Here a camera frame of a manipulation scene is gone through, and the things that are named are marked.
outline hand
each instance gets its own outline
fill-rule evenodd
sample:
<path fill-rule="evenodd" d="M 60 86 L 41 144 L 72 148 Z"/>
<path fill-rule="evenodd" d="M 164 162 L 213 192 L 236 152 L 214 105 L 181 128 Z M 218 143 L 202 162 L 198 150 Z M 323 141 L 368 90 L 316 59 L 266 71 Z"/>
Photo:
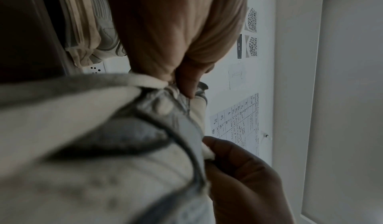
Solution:
<path fill-rule="evenodd" d="M 247 0 L 108 0 L 133 72 L 175 80 L 194 97 L 201 76 L 233 46 Z"/>
<path fill-rule="evenodd" d="M 215 153 L 205 162 L 217 224 L 292 224 L 282 181 L 264 161 L 232 142 L 205 137 Z"/>

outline clothing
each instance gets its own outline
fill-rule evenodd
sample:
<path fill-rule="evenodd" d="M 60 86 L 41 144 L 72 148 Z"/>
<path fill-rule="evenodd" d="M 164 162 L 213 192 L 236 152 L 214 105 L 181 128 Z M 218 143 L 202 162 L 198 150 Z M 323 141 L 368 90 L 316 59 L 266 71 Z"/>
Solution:
<path fill-rule="evenodd" d="M 205 89 L 195 104 L 137 74 L 0 86 L 0 222 L 214 223 L 206 101 L 190 113 Z"/>

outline qr code sticker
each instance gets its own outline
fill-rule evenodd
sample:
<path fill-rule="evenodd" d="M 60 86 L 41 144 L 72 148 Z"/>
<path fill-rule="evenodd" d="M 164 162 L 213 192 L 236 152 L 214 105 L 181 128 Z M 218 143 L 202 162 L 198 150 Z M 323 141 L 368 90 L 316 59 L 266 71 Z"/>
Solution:
<path fill-rule="evenodd" d="M 249 31 L 257 32 L 257 12 L 253 8 L 247 12 L 246 26 Z"/>
<path fill-rule="evenodd" d="M 258 56 L 257 38 L 251 37 L 247 43 L 247 53 L 250 57 Z"/>

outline white power socket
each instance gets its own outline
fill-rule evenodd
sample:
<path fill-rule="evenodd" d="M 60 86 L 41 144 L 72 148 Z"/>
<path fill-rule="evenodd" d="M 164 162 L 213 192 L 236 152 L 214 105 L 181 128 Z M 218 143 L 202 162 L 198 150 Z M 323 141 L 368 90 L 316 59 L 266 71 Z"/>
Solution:
<path fill-rule="evenodd" d="M 84 67 L 82 68 L 82 70 L 84 74 L 105 74 L 106 73 L 104 62 Z"/>

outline white door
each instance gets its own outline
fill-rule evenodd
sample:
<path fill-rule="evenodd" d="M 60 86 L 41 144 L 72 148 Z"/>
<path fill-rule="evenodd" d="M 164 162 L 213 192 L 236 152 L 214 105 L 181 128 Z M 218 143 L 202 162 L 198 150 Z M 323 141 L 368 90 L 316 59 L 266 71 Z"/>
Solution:
<path fill-rule="evenodd" d="M 273 144 L 298 223 L 383 223 L 383 0 L 277 0 Z"/>

